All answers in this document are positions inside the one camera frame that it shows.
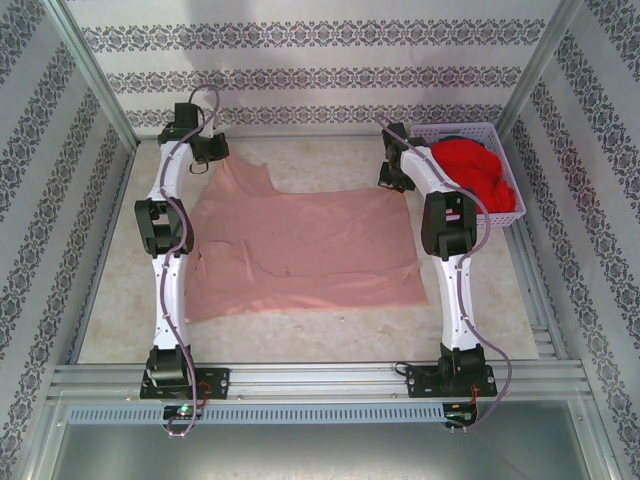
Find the pink t-shirt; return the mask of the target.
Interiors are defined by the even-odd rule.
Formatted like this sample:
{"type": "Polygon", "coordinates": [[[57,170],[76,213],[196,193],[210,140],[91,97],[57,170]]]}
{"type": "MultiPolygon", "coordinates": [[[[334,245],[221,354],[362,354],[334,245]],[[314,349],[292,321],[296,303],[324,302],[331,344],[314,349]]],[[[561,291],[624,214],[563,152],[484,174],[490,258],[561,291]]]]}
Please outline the pink t-shirt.
{"type": "Polygon", "coordinates": [[[423,306],[405,198],[382,188],[284,193],[233,155],[190,219],[186,317],[423,306]]]}

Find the lavender plastic basket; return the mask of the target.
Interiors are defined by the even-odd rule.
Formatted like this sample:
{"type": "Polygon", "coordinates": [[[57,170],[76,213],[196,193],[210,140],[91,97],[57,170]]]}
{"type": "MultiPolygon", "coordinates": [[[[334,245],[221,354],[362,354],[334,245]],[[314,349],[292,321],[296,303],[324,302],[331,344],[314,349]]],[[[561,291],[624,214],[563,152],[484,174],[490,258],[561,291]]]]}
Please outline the lavender plastic basket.
{"type": "Polygon", "coordinates": [[[437,143],[440,138],[447,135],[461,135],[483,142],[485,148],[500,158],[503,168],[503,178],[506,180],[508,186],[516,193],[515,210],[507,213],[489,213],[491,225],[493,227],[508,227],[514,220],[524,216],[526,213],[524,202],[511,171],[508,158],[499,140],[496,129],[492,124],[488,122],[421,124],[411,127],[411,135],[425,139],[430,148],[432,144],[437,143]]]}

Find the red garment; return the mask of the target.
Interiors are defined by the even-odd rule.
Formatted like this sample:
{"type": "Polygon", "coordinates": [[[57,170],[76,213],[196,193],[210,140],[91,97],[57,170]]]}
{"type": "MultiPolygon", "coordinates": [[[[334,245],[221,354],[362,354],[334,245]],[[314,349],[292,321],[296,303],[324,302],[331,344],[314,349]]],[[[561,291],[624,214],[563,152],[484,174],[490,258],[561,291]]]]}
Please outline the red garment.
{"type": "Polygon", "coordinates": [[[446,175],[471,189],[490,214],[513,212],[516,193],[503,178],[500,158],[480,143],[465,138],[431,145],[431,153],[446,175]]]}

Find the right circuit board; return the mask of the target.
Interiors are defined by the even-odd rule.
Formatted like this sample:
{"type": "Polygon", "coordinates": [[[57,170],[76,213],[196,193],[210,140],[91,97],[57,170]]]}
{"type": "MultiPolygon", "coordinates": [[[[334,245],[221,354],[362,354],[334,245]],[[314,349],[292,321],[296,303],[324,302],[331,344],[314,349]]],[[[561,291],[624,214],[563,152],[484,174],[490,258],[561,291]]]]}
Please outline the right circuit board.
{"type": "Polygon", "coordinates": [[[475,403],[446,403],[443,408],[448,427],[468,428],[477,420],[478,409],[475,403]]]}

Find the circuit board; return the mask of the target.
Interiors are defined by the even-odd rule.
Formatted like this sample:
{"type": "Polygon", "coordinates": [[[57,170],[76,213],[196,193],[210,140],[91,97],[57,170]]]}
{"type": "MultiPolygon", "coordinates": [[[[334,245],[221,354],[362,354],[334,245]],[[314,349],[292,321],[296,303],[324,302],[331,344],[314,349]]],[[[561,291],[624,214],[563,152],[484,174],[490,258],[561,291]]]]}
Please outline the circuit board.
{"type": "Polygon", "coordinates": [[[446,403],[443,408],[448,427],[468,428],[477,420],[478,409],[475,403],[446,403]]]}
{"type": "Polygon", "coordinates": [[[204,408],[202,406],[198,406],[195,408],[191,404],[182,404],[182,405],[170,405],[165,406],[163,410],[163,419],[166,421],[169,420],[191,420],[192,417],[195,417],[197,420],[202,418],[204,412],[204,408]]]}

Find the grey sheet metal tray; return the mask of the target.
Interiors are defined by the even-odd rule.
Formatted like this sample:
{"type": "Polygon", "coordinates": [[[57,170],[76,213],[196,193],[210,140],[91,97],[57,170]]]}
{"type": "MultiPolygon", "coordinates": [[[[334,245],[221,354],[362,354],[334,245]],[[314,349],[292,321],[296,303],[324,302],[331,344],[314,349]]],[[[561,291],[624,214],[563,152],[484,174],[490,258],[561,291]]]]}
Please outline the grey sheet metal tray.
{"type": "Polygon", "coordinates": [[[574,436],[437,424],[72,425],[51,480],[591,480],[574,436]]]}

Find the left circuit board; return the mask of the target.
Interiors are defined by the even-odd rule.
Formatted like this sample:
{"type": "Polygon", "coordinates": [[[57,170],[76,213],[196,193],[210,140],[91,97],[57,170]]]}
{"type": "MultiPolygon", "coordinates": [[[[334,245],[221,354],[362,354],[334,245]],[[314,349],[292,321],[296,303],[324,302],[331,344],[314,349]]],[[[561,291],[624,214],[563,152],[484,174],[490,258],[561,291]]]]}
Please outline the left circuit board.
{"type": "Polygon", "coordinates": [[[202,418],[204,412],[204,408],[202,406],[198,406],[195,408],[191,404],[182,404],[182,405],[170,405],[165,406],[163,410],[163,419],[166,421],[169,420],[191,420],[192,417],[195,417],[197,420],[202,418]]]}

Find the aluminium frame post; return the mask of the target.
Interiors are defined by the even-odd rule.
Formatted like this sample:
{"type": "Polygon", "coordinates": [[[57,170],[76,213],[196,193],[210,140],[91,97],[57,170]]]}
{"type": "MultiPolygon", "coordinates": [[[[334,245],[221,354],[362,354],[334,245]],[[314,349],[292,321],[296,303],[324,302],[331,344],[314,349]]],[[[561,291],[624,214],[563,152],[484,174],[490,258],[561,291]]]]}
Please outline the aluminium frame post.
{"type": "Polygon", "coordinates": [[[67,7],[66,1],[40,1],[120,139],[129,149],[134,149],[138,146],[139,139],[113,92],[106,75],[91,51],[81,28],[67,7]]]}
{"type": "Polygon", "coordinates": [[[505,141],[526,105],[537,82],[544,73],[559,42],[569,29],[584,0],[559,0],[538,44],[530,56],[523,73],[516,83],[495,128],[501,141],[505,141]]]}

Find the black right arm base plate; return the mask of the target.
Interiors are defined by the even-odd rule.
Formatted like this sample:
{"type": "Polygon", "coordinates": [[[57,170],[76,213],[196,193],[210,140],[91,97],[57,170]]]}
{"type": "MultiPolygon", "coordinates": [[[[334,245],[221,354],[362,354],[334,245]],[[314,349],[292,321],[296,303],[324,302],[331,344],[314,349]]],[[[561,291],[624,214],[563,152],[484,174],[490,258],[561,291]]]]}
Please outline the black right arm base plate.
{"type": "Polygon", "coordinates": [[[441,373],[437,366],[409,364],[405,379],[410,398],[471,397],[473,391],[481,398],[498,394],[489,365],[476,371],[441,373]]]}

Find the aluminium mounting rail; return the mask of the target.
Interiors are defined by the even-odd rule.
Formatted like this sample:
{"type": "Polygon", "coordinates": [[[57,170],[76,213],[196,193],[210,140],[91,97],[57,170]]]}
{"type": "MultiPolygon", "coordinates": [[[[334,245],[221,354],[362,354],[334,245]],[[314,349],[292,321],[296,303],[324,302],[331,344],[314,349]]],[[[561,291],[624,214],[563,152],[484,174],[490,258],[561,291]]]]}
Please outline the aluminium mounting rail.
{"type": "MultiPolygon", "coordinates": [[[[346,403],[408,399],[406,381],[391,363],[231,364],[230,401],[253,403],[346,403]]],[[[516,361],[509,384],[507,368],[493,364],[495,383],[506,401],[573,400],[592,395],[582,363],[574,360],[516,361]]],[[[48,401],[137,402],[141,364],[77,364],[54,370],[48,401]]]]}

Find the aluminium side rail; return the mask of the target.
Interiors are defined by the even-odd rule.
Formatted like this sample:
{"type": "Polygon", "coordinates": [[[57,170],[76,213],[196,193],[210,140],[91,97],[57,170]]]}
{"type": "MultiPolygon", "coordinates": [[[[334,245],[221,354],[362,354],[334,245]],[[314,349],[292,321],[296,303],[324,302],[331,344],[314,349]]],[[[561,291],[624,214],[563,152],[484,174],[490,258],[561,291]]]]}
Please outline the aluminium side rail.
{"type": "Polygon", "coordinates": [[[569,360],[572,354],[563,340],[527,227],[527,217],[522,216],[503,232],[536,349],[540,359],[569,360]]]}

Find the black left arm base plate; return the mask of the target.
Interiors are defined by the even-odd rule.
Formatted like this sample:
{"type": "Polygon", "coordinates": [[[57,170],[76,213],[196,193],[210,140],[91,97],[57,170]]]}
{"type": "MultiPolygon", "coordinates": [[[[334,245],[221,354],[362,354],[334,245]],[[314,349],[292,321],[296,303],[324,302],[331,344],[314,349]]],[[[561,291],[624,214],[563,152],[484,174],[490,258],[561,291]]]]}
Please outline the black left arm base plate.
{"type": "Polygon", "coordinates": [[[226,400],[230,370],[200,367],[195,369],[195,386],[189,371],[145,371],[140,387],[141,399],[192,400],[193,389],[199,401],[226,400]]]}

